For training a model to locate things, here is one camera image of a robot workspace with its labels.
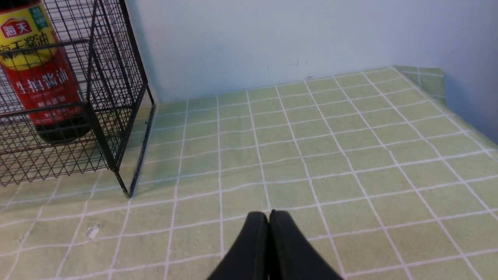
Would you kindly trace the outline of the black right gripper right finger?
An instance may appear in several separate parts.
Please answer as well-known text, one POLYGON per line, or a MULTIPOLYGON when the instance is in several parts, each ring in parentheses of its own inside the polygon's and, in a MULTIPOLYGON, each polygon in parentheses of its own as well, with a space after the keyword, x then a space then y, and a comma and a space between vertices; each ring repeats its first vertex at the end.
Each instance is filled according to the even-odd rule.
POLYGON ((290 213, 269 216, 268 272, 270 280, 341 280, 342 277, 306 239, 290 213))

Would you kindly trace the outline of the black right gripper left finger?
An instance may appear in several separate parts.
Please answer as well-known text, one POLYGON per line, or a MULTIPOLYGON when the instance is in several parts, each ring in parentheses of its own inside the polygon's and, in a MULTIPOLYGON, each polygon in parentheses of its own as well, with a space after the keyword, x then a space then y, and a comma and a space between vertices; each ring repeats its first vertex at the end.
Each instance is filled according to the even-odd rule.
POLYGON ((208 280, 267 280, 268 220, 249 212, 238 237, 208 280))

